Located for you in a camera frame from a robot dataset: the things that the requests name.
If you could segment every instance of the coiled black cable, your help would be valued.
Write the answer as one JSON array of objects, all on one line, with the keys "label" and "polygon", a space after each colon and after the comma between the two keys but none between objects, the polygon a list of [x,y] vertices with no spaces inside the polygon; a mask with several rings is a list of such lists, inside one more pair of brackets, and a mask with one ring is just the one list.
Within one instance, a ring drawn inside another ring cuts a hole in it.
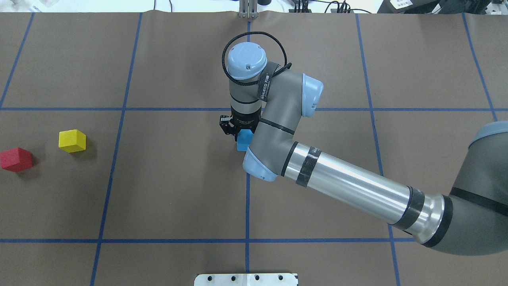
[{"label": "coiled black cable", "polygon": [[223,64],[223,70],[224,70],[224,73],[226,74],[226,76],[229,78],[230,81],[234,82],[235,84],[237,85],[241,85],[243,87],[247,87],[249,85],[255,85],[255,84],[258,84],[259,83],[259,80],[256,80],[256,81],[251,81],[251,82],[241,82],[241,81],[238,81],[236,79],[234,79],[228,72],[227,68],[226,68],[226,52],[229,48],[229,46],[231,46],[231,44],[240,39],[241,37],[245,37],[247,35],[265,35],[269,38],[271,38],[272,40],[274,40],[280,47],[280,49],[282,50],[282,54],[284,55],[284,66],[282,68],[280,68],[279,70],[277,70],[274,74],[273,74],[273,77],[276,77],[278,75],[280,75],[283,71],[289,69],[291,67],[291,63],[288,63],[288,57],[285,53],[285,50],[284,50],[284,47],[282,46],[282,44],[279,42],[279,40],[277,40],[276,37],[272,36],[271,34],[267,33],[267,32],[245,32],[245,33],[241,33],[239,34],[238,36],[234,37],[233,39],[231,39],[231,41],[229,41],[227,43],[227,45],[224,47],[224,51],[223,51],[223,56],[222,56],[222,64]]}]

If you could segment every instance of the gray metal bracket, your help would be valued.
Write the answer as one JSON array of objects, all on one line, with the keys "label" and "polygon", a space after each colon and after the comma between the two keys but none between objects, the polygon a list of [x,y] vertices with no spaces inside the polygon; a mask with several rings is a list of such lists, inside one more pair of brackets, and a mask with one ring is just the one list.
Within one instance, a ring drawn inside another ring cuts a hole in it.
[{"label": "gray metal bracket", "polygon": [[258,17],[258,0],[240,0],[238,16],[241,19],[253,20]]}]

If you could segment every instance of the cube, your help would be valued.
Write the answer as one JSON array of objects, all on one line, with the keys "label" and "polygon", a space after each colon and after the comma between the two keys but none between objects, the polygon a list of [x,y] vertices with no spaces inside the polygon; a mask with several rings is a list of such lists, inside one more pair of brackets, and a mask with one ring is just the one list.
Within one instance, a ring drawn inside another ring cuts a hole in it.
[{"label": "cube", "polygon": [[60,132],[58,147],[67,153],[84,151],[86,149],[86,135],[74,129]]},{"label": "cube", "polygon": [[11,172],[20,172],[32,168],[31,153],[16,147],[0,153],[2,169]]}]

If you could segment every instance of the red cube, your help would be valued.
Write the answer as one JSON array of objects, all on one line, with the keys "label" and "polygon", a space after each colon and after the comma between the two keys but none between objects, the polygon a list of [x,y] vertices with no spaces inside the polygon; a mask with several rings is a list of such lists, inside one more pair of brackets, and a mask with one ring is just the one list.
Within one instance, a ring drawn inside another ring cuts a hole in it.
[{"label": "red cube", "polygon": [[2,169],[19,172],[32,167],[31,153],[22,148],[13,148],[0,153]]}]

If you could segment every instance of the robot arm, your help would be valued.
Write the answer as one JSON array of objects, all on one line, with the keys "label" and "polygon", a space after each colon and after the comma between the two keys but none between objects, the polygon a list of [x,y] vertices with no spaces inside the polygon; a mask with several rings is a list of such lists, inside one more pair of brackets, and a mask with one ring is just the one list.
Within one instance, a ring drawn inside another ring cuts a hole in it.
[{"label": "robot arm", "polygon": [[[508,248],[508,122],[491,123],[478,132],[450,195],[428,195],[293,140],[300,118],[314,113],[323,90],[320,81],[285,70],[265,82],[273,65],[250,42],[234,46],[228,63],[227,72],[235,79],[229,83],[231,122],[241,129],[241,119],[251,118],[245,127],[256,125],[243,162],[252,176],[294,180],[438,251],[482,255]],[[256,80],[260,83],[238,84]],[[266,101],[262,114],[261,99]]]}]

